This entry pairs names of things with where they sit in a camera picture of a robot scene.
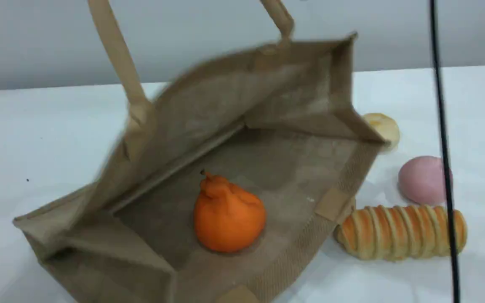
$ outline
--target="white table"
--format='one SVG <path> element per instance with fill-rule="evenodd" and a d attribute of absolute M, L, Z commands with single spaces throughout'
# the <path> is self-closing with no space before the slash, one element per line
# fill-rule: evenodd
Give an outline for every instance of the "white table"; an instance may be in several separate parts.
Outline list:
<path fill-rule="evenodd" d="M 485 303 L 485 67 L 445 69 L 444 86 L 456 208 L 468 223 L 460 255 L 464 303 Z M 165 84 L 145 84 L 149 96 Z M 382 112 L 399 124 L 395 153 L 381 155 L 357 196 L 365 205 L 405 205 L 399 167 L 440 154 L 430 69 L 354 75 L 360 113 Z M 92 181 L 125 122 L 119 85 L 0 90 L 0 303 L 71 303 L 37 264 L 11 221 Z M 447 258 L 362 262 L 328 240 L 277 303 L 449 303 Z"/>

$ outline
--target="pink ball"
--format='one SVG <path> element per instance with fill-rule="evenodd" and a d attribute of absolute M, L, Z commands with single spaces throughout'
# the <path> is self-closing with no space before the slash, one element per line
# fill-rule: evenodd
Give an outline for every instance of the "pink ball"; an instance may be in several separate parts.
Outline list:
<path fill-rule="evenodd" d="M 407 161 L 398 173 L 398 186 L 406 198 L 421 205 L 445 202 L 445 177 L 441 158 L 421 156 Z"/>

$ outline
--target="bag handle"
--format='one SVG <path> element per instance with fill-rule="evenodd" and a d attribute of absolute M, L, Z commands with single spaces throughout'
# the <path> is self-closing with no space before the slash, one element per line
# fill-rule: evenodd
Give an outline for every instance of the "bag handle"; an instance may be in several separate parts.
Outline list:
<path fill-rule="evenodd" d="M 134 148 L 136 144 L 132 144 L 132 141 L 138 139 L 139 136 L 136 135 L 140 133 L 141 126 L 145 123 L 147 109 L 151 104 L 147 100 L 131 53 L 108 0 L 88 0 L 87 2 L 102 45 L 127 95 L 129 119 L 124 148 L 127 158 L 132 159 L 137 152 Z"/>
<path fill-rule="evenodd" d="M 128 98 L 129 121 L 127 128 L 133 134 L 136 134 L 140 130 L 141 125 L 145 123 L 150 102 L 143 91 L 136 66 L 109 1 L 87 0 L 87 2 L 102 45 Z M 278 46 L 288 46 L 294 28 L 293 18 L 289 15 L 281 0 L 261 0 L 261 3 L 280 31 L 281 40 Z"/>
<path fill-rule="evenodd" d="M 289 15 L 287 8 L 283 5 L 282 0 L 261 0 L 261 3 L 280 31 L 281 38 L 278 46 L 281 48 L 289 46 L 295 22 L 291 15 Z"/>

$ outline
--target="black cable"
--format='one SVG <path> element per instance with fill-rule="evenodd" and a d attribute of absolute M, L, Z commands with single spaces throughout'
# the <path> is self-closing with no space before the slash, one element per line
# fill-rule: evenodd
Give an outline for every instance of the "black cable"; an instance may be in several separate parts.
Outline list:
<path fill-rule="evenodd" d="M 450 241 L 450 262 L 452 263 L 453 302 L 460 303 L 460 270 L 458 268 L 458 248 L 456 246 L 456 229 L 454 227 L 454 202 L 452 185 L 450 183 L 450 163 L 448 161 L 448 139 L 445 119 L 445 101 L 441 86 L 441 59 L 439 56 L 439 35 L 437 32 L 437 8 L 435 0 L 429 0 L 431 26 L 431 44 L 433 53 L 433 69 L 435 71 L 435 88 L 437 91 L 437 109 L 439 110 L 439 131 L 441 134 L 441 153 L 443 172 L 445 175 L 446 206 L 448 215 L 448 239 Z"/>

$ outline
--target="bread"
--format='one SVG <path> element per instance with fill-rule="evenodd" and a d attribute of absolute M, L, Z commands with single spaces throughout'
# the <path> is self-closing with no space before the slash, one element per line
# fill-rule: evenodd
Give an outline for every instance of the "bread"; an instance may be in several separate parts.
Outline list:
<path fill-rule="evenodd" d="M 454 210 L 456 246 L 467 241 L 467 227 Z M 450 255 L 448 217 L 441 206 L 365 207 L 354 211 L 334 232 L 347 253 L 361 260 L 425 259 Z"/>
<path fill-rule="evenodd" d="M 383 139 L 389 144 L 385 145 L 381 151 L 390 152 L 395 149 L 400 142 L 400 128 L 398 123 L 391 117 L 380 113 L 369 113 L 362 116 L 369 125 L 371 125 Z"/>

